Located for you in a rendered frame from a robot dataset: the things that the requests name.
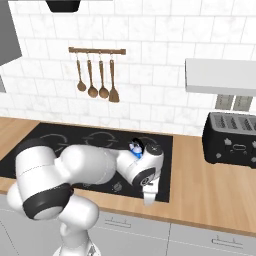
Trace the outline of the wooden spatula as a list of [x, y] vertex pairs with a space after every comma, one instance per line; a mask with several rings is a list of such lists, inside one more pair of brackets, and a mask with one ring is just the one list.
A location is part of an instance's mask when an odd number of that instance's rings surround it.
[[115, 88], [115, 83], [114, 83], [114, 60], [113, 59], [110, 60], [110, 75], [111, 75], [111, 90], [109, 92], [109, 101], [112, 103], [118, 103], [119, 94]]

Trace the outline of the small wooden spoon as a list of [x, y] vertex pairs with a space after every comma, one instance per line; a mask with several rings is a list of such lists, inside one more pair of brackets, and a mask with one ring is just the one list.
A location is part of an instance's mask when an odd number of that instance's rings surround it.
[[[76, 60], [77, 63], [77, 70], [78, 70], [78, 76], [81, 76], [81, 67], [80, 67], [80, 61]], [[86, 85], [83, 83], [82, 78], [79, 78], [79, 82], [77, 84], [77, 88], [79, 91], [84, 92], [86, 90]]]

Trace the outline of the wooden ladle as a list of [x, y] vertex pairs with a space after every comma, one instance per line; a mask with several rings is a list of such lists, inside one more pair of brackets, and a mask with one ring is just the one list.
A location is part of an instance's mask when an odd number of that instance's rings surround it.
[[88, 89], [88, 95], [92, 98], [96, 98], [98, 96], [98, 90], [93, 85], [93, 78], [92, 78], [92, 64], [90, 58], [87, 58], [87, 68], [90, 80], [90, 87]]

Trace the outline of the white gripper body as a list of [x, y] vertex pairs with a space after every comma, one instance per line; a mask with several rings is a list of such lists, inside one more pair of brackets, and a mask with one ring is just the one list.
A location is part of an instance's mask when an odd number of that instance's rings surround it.
[[149, 206], [155, 202], [156, 195], [158, 194], [159, 180], [155, 179], [143, 187], [144, 205]]

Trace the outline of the white wall shelf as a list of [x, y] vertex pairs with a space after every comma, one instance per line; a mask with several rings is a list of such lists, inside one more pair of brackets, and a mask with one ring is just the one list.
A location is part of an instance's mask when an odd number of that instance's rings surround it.
[[186, 59], [187, 92], [256, 96], [256, 61]]

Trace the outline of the black hob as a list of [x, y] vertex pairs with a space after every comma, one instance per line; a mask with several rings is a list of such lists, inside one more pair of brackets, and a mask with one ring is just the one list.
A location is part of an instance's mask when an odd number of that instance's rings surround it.
[[[156, 195], [155, 201], [169, 203], [173, 144], [172, 136], [40, 123], [24, 139], [22, 139], [22, 141], [32, 138], [41, 138], [44, 141], [47, 141], [48, 145], [54, 150], [57, 157], [59, 157], [60, 153], [67, 146], [75, 144], [86, 144], [119, 150], [129, 150], [129, 143], [133, 138], [139, 138], [144, 146], [147, 144], [158, 144], [164, 151], [164, 162], [159, 179], [158, 194]], [[0, 177], [16, 179], [15, 151], [17, 147], [18, 145], [15, 146], [2, 160], [0, 160]], [[114, 192], [113, 185], [117, 182], [122, 184], [122, 190]], [[136, 190], [117, 172], [106, 184], [89, 185], [79, 183], [73, 186], [74, 188], [94, 192], [143, 198], [142, 188], [140, 190]]]

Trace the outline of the grey wall cupboard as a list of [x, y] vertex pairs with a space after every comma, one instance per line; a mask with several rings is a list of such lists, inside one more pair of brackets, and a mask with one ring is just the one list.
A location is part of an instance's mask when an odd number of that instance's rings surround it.
[[7, 1], [0, 1], [0, 66], [22, 56]]

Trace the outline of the grey drawer front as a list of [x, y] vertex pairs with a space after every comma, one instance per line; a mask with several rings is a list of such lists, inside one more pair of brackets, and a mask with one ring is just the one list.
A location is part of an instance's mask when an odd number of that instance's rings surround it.
[[[243, 249], [216, 245], [211, 239], [219, 236], [235, 240]], [[167, 256], [256, 256], [256, 238], [209, 229], [171, 224]]]
[[[131, 228], [106, 225], [105, 219], [126, 219]], [[101, 211], [89, 230], [102, 256], [165, 256], [170, 224]]]

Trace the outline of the grey wall socket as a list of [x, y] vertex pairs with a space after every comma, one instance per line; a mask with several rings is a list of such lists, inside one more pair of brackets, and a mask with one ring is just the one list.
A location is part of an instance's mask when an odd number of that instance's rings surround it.
[[252, 97], [250, 96], [237, 96], [233, 106], [234, 111], [248, 112], [252, 103]]
[[233, 102], [233, 95], [219, 94], [216, 99], [215, 108], [219, 110], [230, 110]]

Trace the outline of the grey cupboard door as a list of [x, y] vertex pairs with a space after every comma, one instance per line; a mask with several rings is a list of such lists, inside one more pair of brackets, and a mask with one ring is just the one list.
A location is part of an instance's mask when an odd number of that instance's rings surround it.
[[0, 194], [0, 256], [53, 256], [61, 246], [58, 220], [33, 221], [13, 211]]

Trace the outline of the wooden utensil rail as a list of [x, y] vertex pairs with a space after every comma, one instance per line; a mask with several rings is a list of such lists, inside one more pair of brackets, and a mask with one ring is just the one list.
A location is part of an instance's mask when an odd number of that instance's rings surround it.
[[68, 47], [70, 53], [92, 53], [92, 54], [109, 54], [109, 55], [126, 55], [126, 49], [98, 49], [98, 48], [77, 48]]

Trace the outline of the black range hood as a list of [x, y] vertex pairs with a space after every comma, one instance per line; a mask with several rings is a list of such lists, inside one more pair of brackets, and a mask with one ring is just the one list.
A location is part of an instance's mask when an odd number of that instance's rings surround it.
[[81, 0], [45, 0], [50, 11], [53, 13], [77, 12]]

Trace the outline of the black toaster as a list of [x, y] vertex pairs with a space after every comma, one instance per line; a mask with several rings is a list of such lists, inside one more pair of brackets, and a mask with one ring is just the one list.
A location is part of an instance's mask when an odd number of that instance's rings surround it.
[[202, 146], [208, 163], [256, 169], [256, 116], [210, 112], [203, 129]]

